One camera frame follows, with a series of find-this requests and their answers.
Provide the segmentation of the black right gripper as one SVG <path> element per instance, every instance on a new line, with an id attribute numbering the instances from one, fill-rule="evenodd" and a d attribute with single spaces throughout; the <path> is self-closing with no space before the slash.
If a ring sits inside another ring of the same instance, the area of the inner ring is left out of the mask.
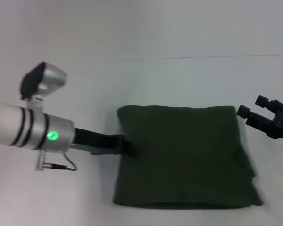
<path id="1" fill-rule="evenodd" d="M 261 108 L 266 108 L 275 114 L 272 120 L 252 112 L 249 108 L 240 105 L 237 115 L 246 119 L 245 124 L 267 134 L 272 139 L 283 139 L 283 103 L 278 100 L 269 101 L 259 95 L 255 102 Z"/>

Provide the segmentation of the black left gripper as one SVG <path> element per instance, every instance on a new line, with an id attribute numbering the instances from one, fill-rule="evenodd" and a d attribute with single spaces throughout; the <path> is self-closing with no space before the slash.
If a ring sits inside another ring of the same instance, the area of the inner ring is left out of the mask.
<path id="1" fill-rule="evenodd" d="M 138 157 L 137 146 L 124 139 L 123 135 L 106 135 L 75 128 L 72 149 L 87 151 L 91 155 L 123 155 Z"/>

